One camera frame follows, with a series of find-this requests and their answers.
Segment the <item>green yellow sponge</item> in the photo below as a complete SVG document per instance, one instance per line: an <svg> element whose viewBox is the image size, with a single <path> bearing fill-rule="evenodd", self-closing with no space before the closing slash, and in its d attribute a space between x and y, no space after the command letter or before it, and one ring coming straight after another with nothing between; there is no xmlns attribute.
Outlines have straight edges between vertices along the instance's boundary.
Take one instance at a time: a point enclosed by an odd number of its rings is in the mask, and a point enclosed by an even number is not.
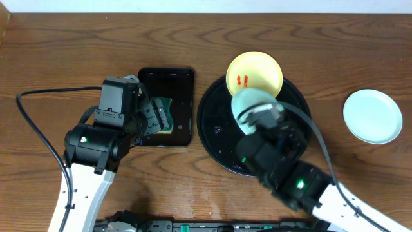
<svg viewBox="0 0 412 232"><path fill-rule="evenodd" d="M174 126L173 117L171 115L170 98L153 98L151 103L151 116L148 123L150 134L171 134Z"/></svg>

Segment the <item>light green plate front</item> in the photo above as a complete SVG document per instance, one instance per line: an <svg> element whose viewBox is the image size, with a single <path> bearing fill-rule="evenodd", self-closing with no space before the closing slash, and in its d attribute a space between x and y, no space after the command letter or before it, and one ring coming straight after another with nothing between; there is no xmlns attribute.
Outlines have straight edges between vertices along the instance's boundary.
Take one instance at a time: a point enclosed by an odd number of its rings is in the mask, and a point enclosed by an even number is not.
<svg viewBox="0 0 412 232"><path fill-rule="evenodd" d="M253 134L258 128L255 126L241 125L237 117L245 109L260 103L279 103L271 94L258 88L249 88L238 91L231 100L231 109L234 119L245 135Z"/></svg>

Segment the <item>light green plate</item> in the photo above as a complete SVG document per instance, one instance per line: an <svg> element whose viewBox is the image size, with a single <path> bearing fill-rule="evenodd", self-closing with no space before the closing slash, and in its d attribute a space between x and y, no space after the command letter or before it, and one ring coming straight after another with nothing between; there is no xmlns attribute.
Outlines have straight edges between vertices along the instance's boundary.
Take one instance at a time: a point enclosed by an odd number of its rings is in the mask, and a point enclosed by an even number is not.
<svg viewBox="0 0 412 232"><path fill-rule="evenodd" d="M241 125L237 117L245 109L260 103L279 103L271 94L258 88L249 88L238 91L231 100L231 109L234 119L245 135L253 134L258 128L255 126Z"/></svg>
<svg viewBox="0 0 412 232"><path fill-rule="evenodd" d="M352 93L342 110L344 122L356 138L370 144L387 144L402 131L402 113L383 92L363 89Z"/></svg>

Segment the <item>yellow plate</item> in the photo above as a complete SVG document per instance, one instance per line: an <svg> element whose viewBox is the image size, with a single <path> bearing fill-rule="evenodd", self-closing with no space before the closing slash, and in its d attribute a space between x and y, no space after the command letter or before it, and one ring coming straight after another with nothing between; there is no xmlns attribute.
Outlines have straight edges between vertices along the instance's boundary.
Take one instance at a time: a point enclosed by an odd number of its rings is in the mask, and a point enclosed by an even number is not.
<svg viewBox="0 0 412 232"><path fill-rule="evenodd" d="M226 85L232 96L245 88L258 88L276 97L283 86L283 73L272 56L263 52L245 52L229 64Z"/></svg>

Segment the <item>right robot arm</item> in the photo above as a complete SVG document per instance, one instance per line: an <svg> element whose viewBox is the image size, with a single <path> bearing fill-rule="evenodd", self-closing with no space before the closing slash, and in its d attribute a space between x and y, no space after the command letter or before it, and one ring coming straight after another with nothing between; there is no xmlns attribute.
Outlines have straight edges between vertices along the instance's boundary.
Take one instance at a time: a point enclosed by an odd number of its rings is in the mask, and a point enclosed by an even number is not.
<svg viewBox="0 0 412 232"><path fill-rule="evenodd" d="M240 125L255 126L256 131L243 137L236 146L241 162L255 174L272 195L293 210L303 209L315 218L343 231L407 231L407 228L367 205L329 173L283 152L304 142L304 136L285 113L293 113L314 132L327 163L330 156L324 139L313 120L299 108L281 103L261 103L243 110Z"/></svg>

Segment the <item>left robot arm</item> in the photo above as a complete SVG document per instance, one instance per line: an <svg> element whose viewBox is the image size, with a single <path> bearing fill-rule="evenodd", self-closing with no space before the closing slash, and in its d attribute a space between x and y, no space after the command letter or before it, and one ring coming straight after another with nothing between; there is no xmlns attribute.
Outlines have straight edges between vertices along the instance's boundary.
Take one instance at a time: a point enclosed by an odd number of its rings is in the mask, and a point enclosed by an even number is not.
<svg viewBox="0 0 412 232"><path fill-rule="evenodd" d="M104 84L64 140L61 192L49 231L92 231L121 159L142 139L169 127L163 102L143 84Z"/></svg>

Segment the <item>black rectangular tray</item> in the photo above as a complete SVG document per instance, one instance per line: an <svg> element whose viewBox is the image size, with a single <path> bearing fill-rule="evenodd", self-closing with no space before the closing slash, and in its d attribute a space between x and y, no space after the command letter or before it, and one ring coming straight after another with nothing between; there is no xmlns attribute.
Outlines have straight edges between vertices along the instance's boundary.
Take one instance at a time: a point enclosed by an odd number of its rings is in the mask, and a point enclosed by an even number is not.
<svg viewBox="0 0 412 232"><path fill-rule="evenodd" d="M170 98L173 130L171 134L152 134L142 138L144 146L188 146L192 139L194 71L190 68L142 68L138 79L151 98Z"/></svg>

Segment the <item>black round tray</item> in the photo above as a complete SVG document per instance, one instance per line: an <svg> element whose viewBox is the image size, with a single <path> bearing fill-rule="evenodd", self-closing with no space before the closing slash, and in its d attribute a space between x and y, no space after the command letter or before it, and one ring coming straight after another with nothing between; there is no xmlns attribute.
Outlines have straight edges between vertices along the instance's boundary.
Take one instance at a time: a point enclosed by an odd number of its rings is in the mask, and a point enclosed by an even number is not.
<svg viewBox="0 0 412 232"><path fill-rule="evenodd" d="M302 93L288 79L283 79L282 89L276 99L299 108L311 117ZM254 177L235 152L238 141L245 134L232 115L231 100L232 95L227 89L224 75L211 85L200 101L197 112L198 134L203 147L218 164L239 175ZM309 142L312 136L309 125L296 114L289 113L288 117L297 124L305 140Z"/></svg>

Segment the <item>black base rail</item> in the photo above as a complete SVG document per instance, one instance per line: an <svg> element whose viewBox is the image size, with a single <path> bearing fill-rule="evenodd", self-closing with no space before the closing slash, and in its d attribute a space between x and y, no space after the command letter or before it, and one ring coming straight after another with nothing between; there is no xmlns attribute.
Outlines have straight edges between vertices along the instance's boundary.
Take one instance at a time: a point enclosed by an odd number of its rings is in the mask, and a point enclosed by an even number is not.
<svg viewBox="0 0 412 232"><path fill-rule="evenodd" d="M256 232L326 231L326 226L304 221L280 222L179 222L151 220L131 211L118 211L107 220L96 221L93 232Z"/></svg>

